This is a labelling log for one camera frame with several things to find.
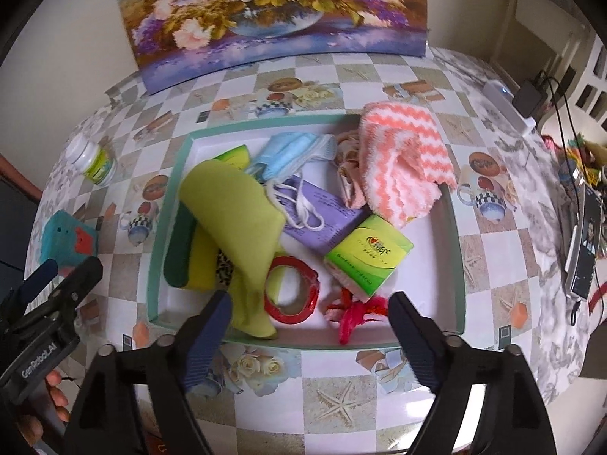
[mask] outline canvas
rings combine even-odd
[[[219,69],[310,53],[423,56],[427,0],[118,0],[150,94]]]

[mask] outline table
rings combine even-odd
[[[504,166],[502,174],[510,176],[512,193],[518,195],[518,210],[509,210],[497,225],[476,208],[454,204],[466,278],[464,338],[477,348],[498,349],[500,330],[510,326],[512,342],[523,349],[549,403],[582,368],[590,320],[582,307],[577,326],[568,326],[572,304],[561,288],[559,217],[564,192],[557,167],[539,135],[522,138],[482,95],[483,83],[496,77],[484,62],[435,49],[423,59],[356,53],[267,60],[205,75],[153,96],[147,95],[137,74],[111,88],[110,104],[72,135],[82,132],[108,145],[120,162],[118,174],[109,187],[99,188],[60,159],[44,190],[28,251],[26,275],[38,265],[42,229],[55,211],[73,213],[86,204],[84,219],[96,226],[99,216],[115,204],[113,215],[110,210],[99,225],[104,277],[89,297],[100,309],[99,330],[66,360],[66,372],[82,377],[98,347],[111,342],[121,349],[123,336],[128,341],[136,323],[145,325],[150,340],[168,332],[147,321],[146,281],[154,234],[134,247],[118,225],[121,213],[141,203],[152,177],[170,175],[188,133],[238,119],[257,91],[285,78],[296,78],[307,87],[298,114],[359,113],[367,102],[402,100],[402,87],[395,84],[425,80],[443,97],[430,107],[456,176],[471,153],[486,152]],[[313,80],[317,83],[306,84]],[[320,90],[332,93],[320,100]],[[143,143],[133,139],[167,111],[177,113],[168,127]],[[162,199],[157,201],[162,209]],[[189,398],[217,453],[374,453],[406,448],[432,404],[427,390],[411,390],[415,379],[403,361],[394,364],[394,354],[386,359],[390,351],[369,356],[357,351],[223,347],[233,367],[232,374],[216,372],[224,388],[208,400],[195,394]],[[268,361],[278,375],[254,374]],[[379,366],[388,362],[394,378]],[[145,423],[153,427],[149,395],[139,388],[138,396]],[[462,443],[471,441],[471,433],[461,433]]]

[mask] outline red ring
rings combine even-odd
[[[263,297],[265,299],[263,308],[265,309],[266,313],[274,318],[277,322],[285,323],[286,325],[296,325],[304,320],[307,320],[316,308],[318,294],[321,290],[321,283],[318,280],[318,274],[303,261],[295,258],[294,256],[277,256],[274,258],[268,270],[268,275],[276,267],[293,267],[297,269],[302,277],[308,281],[308,284],[310,285],[310,293],[308,294],[306,304],[296,315],[285,315],[280,308],[269,300],[265,291],[263,293]]]

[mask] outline power adapter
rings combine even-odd
[[[529,118],[538,112],[547,98],[548,93],[537,84],[537,80],[525,80],[514,94],[512,105],[523,118]]]

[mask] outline white elastic strap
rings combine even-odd
[[[323,216],[320,215],[314,205],[310,203],[310,201],[304,196],[303,188],[304,188],[304,178],[301,176],[301,173],[297,173],[300,175],[299,177],[299,186],[297,188],[286,185],[286,184],[275,184],[273,180],[270,180],[266,183],[266,196],[272,202],[272,204],[280,210],[283,215],[286,217],[287,224],[296,229],[308,229],[309,231],[322,231],[325,228],[325,220]],[[280,191],[276,191],[276,188],[280,188],[281,190],[292,190],[295,191],[295,198],[291,198]],[[282,206],[282,204],[278,201],[279,198],[284,200],[288,200],[289,202],[293,202],[295,204],[295,213],[299,218],[300,222],[295,222],[286,209]],[[318,226],[311,226],[308,224],[308,220],[310,220],[310,215],[313,215],[319,220]]]

